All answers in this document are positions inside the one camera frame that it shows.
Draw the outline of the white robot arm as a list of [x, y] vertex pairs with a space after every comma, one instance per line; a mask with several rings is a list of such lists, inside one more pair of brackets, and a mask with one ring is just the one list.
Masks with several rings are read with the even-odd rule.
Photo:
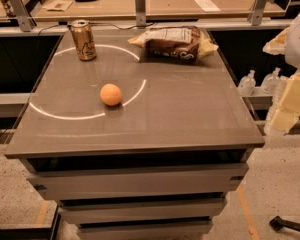
[[300, 119], [300, 13], [290, 26], [267, 42], [263, 51], [282, 54], [285, 62], [296, 68], [289, 78], [283, 78], [272, 96], [264, 132], [268, 136], [287, 134]]

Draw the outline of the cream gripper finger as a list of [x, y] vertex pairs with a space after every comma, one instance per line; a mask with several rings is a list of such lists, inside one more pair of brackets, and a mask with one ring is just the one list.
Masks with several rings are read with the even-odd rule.
[[267, 42], [262, 51], [271, 55], [284, 55], [286, 50], [286, 39], [289, 27], [282, 30], [276, 37]]
[[300, 69], [288, 80], [270, 125], [288, 133], [300, 118]]

